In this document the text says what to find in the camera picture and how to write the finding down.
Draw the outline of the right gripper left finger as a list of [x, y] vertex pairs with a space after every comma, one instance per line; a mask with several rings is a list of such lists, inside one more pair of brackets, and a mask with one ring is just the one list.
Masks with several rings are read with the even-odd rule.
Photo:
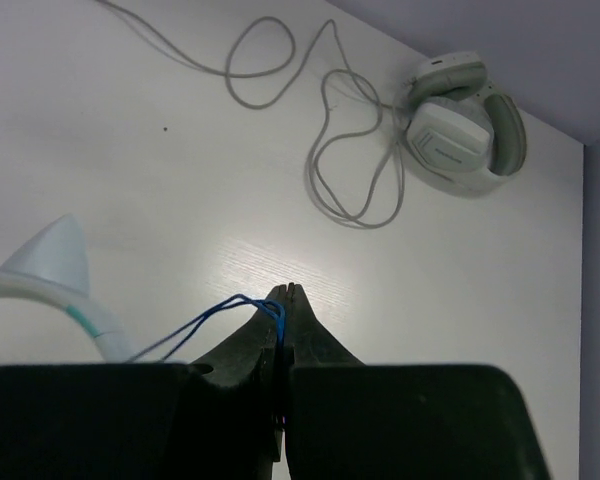
[[236, 332], [191, 365], [205, 382], [195, 401], [200, 453], [215, 479], [270, 479], [280, 460], [280, 386], [286, 287], [279, 285]]

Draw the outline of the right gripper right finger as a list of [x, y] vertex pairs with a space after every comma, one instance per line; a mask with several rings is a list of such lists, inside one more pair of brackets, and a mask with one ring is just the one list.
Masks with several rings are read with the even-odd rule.
[[282, 349], [282, 418], [285, 429], [285, 454], [291, 479], [300, 479], [299, 457], [292, 441], [294, 419], [291, 372], [295, 367], [323, 365], [363, 366], [316, 317], [304, 288], [300, 284], [284, 285], [284, 345]]

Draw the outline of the teal cat-ear headphones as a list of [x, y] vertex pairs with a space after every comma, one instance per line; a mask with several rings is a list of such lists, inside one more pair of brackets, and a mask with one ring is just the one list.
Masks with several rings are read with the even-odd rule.
[[120, 320], [91, 298], [86, 238], [71, 214], [44, 227], [0, 266], [1, 298], [30, 300], [64, 312], [107, 362], [125, 362], [134, 353]]

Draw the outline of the white grey headphones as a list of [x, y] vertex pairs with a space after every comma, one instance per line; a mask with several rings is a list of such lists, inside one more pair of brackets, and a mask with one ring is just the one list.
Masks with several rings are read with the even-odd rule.
[[403, 103], [403, 142], [418, 163], [455, 189], [484, 195], [518, 175], [527, 133], [514, 100], [489, 78], [475, 51], [416, 68]]

